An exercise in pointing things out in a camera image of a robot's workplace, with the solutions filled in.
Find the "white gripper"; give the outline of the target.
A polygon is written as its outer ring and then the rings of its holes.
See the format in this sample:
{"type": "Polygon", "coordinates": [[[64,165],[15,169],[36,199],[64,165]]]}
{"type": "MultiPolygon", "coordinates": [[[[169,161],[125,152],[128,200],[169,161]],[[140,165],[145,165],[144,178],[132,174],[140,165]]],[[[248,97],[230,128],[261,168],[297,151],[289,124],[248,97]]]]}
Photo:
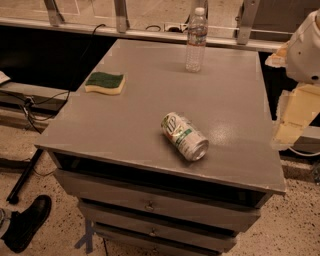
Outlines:
{"type": "Polygon", "coordinates": [[[286,66],[289,78],[303,82],[292,91],[283,90],[276,109],[273,141],[294,144],[320,113],[320,85],[312,85],[320,83],[320,9],[311,12],[265,64],[286,66]]]}

